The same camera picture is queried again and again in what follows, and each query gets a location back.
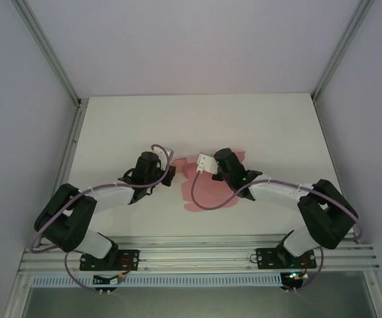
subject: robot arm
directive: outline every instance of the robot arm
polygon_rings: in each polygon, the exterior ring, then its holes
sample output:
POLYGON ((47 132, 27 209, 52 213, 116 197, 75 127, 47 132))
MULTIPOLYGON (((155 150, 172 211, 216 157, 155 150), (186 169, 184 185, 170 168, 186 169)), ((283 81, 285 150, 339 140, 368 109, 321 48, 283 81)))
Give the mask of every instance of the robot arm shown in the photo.
MULTIPOLYGON (((199 167, 210 167, 209 172, 214 173, 212 179, 225 181, 233 191, 251 182, 270 180, 270 177, 262 172, 246 170, 229 148, 217 151, 214 158, 200 155, 198 164, 199 167)), ((355 210, 331 182, 319 180, 316 184, 306 185, 304 188, 313 189, 328 196, 357 217, 355 210)), ((277 246, 277 256, 285 266, 288 266, 293 258, 319 246, 336 248, 355 224, 354 220, 340 208, 301 189, 289 189, 267 182, 252 184, 238 196, 252 201, 270 201, 301 213, 305 225, 290 232, 277 246)))
MULTIPOLYGON (((172 151, 167 150, 169 157, 172 151)), ((122 184, 147 185, 159 180, 167 168, 167 158, 163 151, 155 148, 153 152, 143 152, 133 169, 119 178, 113 187, 91 191, 77 199, 68 210, 70 216, 61 214, 43 232, 43 237, 60 247, 64 252, 79 250, 87 258, 98 259, 107 268, 116 261, 118 246, 105 236, 88 229, 95 213, 118 205, 138 202, 146 195, 147 187, 123 187, 122 184)), ((175 175, 175 167, 169 166, 162 184, 170 186, 175 175)), ((69 200, 78 195, 80 190, 70 184, 63 184, 52 196, 42 213, 35 221, 34 229, 39 231, 69 200)))

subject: vent grille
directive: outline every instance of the vent grille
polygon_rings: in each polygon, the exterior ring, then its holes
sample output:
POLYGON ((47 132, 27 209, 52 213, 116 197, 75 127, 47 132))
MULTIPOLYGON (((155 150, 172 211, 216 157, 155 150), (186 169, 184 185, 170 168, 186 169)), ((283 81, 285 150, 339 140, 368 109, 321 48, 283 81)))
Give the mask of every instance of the vent grille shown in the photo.
MULTIPOLYGON (((92 275, 77 275, 79 282, 93 287, 239 287, 282 286, 277 273, 255 274, 129 274, 120 285, 92 285, 92 275)), ((36 275, 34 288, 78 287, 67 275, 36 275)))

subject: gray wall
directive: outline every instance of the gray wall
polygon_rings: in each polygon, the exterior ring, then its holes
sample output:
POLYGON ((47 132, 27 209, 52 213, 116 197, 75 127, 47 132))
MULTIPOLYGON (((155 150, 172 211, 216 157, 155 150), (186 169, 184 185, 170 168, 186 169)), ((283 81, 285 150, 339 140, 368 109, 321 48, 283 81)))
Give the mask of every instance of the gray wall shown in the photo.
POLYGON ((0 0, 0 316, 72 109, 11 2, 0 0))
POLYGON ((338 177, 382 267, 382 1, 376 1, 318 105, 338 177))
POLYGON ((312 91, 359 0, 29 0, 80 97, 312 91))

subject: glass panel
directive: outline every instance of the glass panel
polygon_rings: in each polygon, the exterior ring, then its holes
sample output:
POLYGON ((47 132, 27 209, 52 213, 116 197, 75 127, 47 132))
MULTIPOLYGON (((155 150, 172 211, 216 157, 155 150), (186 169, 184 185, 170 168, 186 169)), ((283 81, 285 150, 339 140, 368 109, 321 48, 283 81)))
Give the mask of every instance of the glass panel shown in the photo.
POLYGON ((310 288, 32 288, 24 318, 376 317, 363 273, 324 272, 310 288))

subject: pink cloth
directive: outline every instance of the pink cloth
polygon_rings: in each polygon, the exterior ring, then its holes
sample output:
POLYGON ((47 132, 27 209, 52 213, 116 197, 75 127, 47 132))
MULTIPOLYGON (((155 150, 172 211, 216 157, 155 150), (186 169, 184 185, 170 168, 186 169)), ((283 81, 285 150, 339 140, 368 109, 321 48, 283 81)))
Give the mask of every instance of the pink cloth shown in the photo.
MULTIPOLYGON (((235 152, 239 161, 242 163, 245 158, 245 152, 235 152)), ((181 172, 188 179, 184 182, 182 187, 182 198, 185 201, 191 202, 184 205, 185 210, 189 212, 200 212, 203 211, 201 208, 193 204, 191 199, 191 186, 194 178, 196 177, 197 169, 197 157, 188 157, 182 159, 176 159, 172 165, 176 166, 176 172, 181 172)), ((201 205, 212 207, 224 202, 233 194, 232 190, 228 187, 225 182, 219 182, 212 180, 212 175, 203 172, 202 175, 198 178, 194 196, 198 203, 201 205)), ((237 204, 239 201, 238 197, 235 197, 230 201, 225 207, 232 207, 237 204)))

